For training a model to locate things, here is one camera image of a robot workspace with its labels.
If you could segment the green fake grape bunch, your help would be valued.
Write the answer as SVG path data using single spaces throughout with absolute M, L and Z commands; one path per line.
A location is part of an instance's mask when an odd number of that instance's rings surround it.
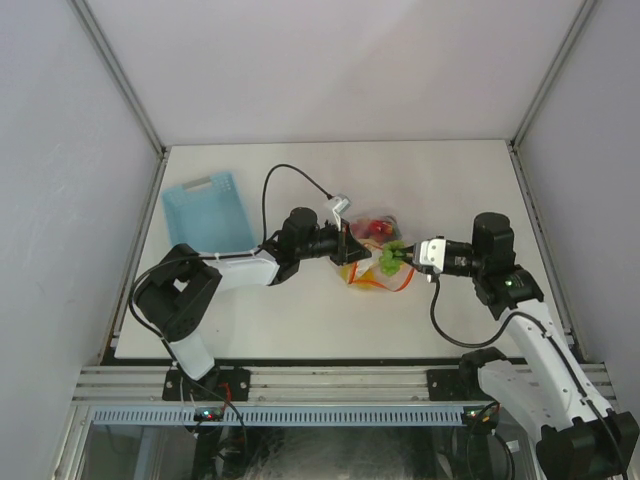
M 382 247 L 378 266 L 382 274 L 391 277 L 396 275 L 405 265 L 406 245 L 402 240 L 387 242 Z

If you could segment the clear zip top bag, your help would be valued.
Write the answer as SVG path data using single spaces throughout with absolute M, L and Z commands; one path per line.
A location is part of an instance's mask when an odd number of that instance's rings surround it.
M 351 228 L 351 224 L 361 217 L 375 218 L 375 217 L 382 217 L 382 216 L 393 216 L 396 220 L 397 226 L 399 227 L 399 224 L 395 215 L 380 209 L 369 210 L 369 211 L 361 212 L 358 214 L 350 214 L 347 216 L 347 220 L 349 221 L 350 228 Z M 409 243 L 405 239 L 405 236 L 403 235 L 400 227 L 399 227 L 399 230 L 401 233 L 401 237 L 397 240 L 402 240 L 407 247 Z M 358 267 L 361 268 L 362 270 L 366 270 L 366 269 L 373 270 L 374 275 L 376 277 L 376 282 L 378 283 L 378 288 L 375 290 L 369 290 L 369 291 L 379 290 L 379 291 L 397 293 L 397 292 L 401 292 L 402 290 L 408 287 L 408 285 L 410 284 L 414 276 L 414 269 L 411 266 L 405 263 L 403 268 L 396 275 L 388 277 L 381 273 L 378 266 L 378 259 L 382 253 L 382 247 L 385 243 L 377 243 L 376 241 L 369 240 L 369 239 L 358 239 L 358 240 L 371 251 L 372 257 L 362 261 L 355 262 L 355 263 L 350 263 L 350 264 L 357 264 Z M 334 268 L 334 270 L 336 271 L 339 277 L 340 277 L 339 269 L 343 266 Z

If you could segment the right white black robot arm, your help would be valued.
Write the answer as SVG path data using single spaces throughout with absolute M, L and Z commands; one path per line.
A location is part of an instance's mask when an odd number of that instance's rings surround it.
M 556 328 L 532 274 L 516 262 L 507 216 L 478 214 L 470 242 L 434 237 L 394 247 L 391 257 L 438 284 L 443 275 L 468 277 L 478 300 L 498 322 L 483 342 L 449 343 L 467 349 L 459 385 L 468 397 L 489 396 L 505 408 L 535 446 L 548 479 L 627 478 L 639 424 L 618 413 L 584 373 Z

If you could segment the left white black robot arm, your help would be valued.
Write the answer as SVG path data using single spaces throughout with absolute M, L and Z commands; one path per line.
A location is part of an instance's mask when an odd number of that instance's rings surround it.
M 291 211 L 282 227 L 253 250 L 198 253 L 186 243 L 174 246 L 159 264 L 134 281 L 128 298 L 132 316 L 156 335 L 196 399 L 215 395 L 219 376 L 200 324 L 215 294 L 249 286 L 279 285 L 303 260 L 327 257 L 344 266 L 368 259 L 371 251 L 356 239 L 348 221 L 318 223 L 306 207 Z

